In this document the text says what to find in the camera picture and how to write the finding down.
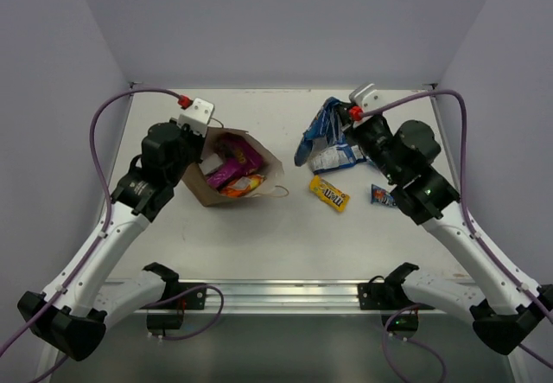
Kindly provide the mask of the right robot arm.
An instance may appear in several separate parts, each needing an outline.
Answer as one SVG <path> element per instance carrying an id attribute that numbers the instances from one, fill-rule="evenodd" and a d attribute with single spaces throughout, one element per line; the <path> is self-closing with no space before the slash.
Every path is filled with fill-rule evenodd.
<path id="1" fill-rule="evenodd" d="M 442 148 L 431 127 L 408 120 L 391 131 L 381 115 L 365 118 L 345 104 L 338 116 L 346 140 L 368 155 L 392 185 L 397 208 L 437 239 L 475 282 L 475 287 L 437 278 L 404 263 L 386 280 L 385 297 L 401 308 L 421 303 L 472 326 L 498 354 L 510 354 L 552 311 L 552 287 L 515 266 L 463 213 L 459 192 L 432 166 Z"/>

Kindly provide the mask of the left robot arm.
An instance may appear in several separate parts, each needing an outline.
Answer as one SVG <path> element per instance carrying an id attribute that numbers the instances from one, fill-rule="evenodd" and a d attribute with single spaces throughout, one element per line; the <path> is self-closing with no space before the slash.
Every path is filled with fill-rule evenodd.
<path id="1" fill-rule="evenodd" d="M 34 335 L 82 361 L 109 328 L 135 310 L 177 302 L 179 276 L 158 263 L 146 265 L 110 295 L 101 289 L 128 247 L 172 200 L 188 166 L 200 161 L 206 134 L 206 129 L 194 131 L 174 120 L 149 128 L 141 154 L 131 160 L 78 253 L 42 291 L 27 291 L 18 301 Z"/>

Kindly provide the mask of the brown paper bag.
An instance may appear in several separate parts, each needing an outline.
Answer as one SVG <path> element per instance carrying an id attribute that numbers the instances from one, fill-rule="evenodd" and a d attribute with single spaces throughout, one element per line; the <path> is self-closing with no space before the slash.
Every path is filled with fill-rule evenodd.
<path id="1" fill-rule="evenodd" d="M 210 127 L 200 154 L 182 181 L 204 207 L 260 197 L 284 198 L 283 164 L 248 131 Z"/>

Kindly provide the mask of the blue Doritos bag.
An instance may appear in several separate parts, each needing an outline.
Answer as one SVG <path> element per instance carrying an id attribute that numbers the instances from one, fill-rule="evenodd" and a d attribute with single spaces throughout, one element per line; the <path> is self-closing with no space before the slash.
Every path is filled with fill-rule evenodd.
<path id="1" fill-rule="evenodd" d="M 344 144 L 343 126 L 349 124 L 348 112 L 353 105 L 335 97 L 325 100 L 303 132 L 294 154 L 294 164 L 301 167 L 326 148 Z"/>

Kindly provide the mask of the blue white cookie bag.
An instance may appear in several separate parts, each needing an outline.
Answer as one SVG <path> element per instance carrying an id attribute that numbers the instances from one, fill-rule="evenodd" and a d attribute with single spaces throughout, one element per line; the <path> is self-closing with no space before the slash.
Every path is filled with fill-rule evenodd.
<path id="1" fill-rule="evenodd" d="M 351 145 L 346 137 L 327 147 L 308 161 L 308 168 L 314 175 L 326 174 L 336 170 L 349 169 L 358 163 L 365 163 L 366 156 L 357 144 Z"/>

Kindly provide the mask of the purple snack bag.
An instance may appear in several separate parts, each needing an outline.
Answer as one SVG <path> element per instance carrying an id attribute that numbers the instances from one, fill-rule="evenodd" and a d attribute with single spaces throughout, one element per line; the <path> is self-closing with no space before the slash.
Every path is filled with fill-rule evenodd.
<path id="1" fill-rule="evenodd" d="M 245 163 L 240 163 L 236 158 L 228 158 L 219 169 L 207 177 L 207 184 L 214 189 L 223 188 L 229 182 L 245 176 L 248 170 Z"/>
<path id="2" fill-rule="evenodd" d="M 215 150 L 227 159 L 234 159 L 240 167 L 240 175 L 253 174 L 264 166 L 263 157 L 241 136 L 225 133 L 215 142 Z"/>

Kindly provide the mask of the small blue M&M pack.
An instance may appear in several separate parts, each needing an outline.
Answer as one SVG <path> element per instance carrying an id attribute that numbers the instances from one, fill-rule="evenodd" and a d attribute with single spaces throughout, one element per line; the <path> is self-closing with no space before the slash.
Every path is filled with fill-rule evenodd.
<path id="1" fill-rule="evenodd" d="M 381 205 L 385 207 L 397 206 L 391 194 L 385 188 L 381 188 L 375 184 L 371 185 L 370 199 L 372 205 Z"/>

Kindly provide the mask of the orange snack bag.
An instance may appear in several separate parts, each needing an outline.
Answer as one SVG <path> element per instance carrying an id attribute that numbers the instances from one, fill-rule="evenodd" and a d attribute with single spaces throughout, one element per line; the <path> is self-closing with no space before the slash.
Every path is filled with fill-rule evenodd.
<path id="1" fill-rule="evenodd" d="M 245 196 L 264 183 L 265 177 L 259 174 L 242 176 L 229 182 L 220 193 L 226 197 L 239 198 Z"/>

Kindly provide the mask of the yellow M&M pack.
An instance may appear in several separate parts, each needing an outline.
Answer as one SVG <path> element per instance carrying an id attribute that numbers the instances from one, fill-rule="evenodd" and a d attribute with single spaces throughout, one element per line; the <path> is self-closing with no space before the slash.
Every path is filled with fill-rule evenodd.
<path id="1" fill-rule="evenodd" d="M 350 200 L 348 194 L 342 192 L 320 176 L 314 176 L 308 188 L 319 200 L 326 203 L 338 213 L 342 213 L 345 210 Z"/>

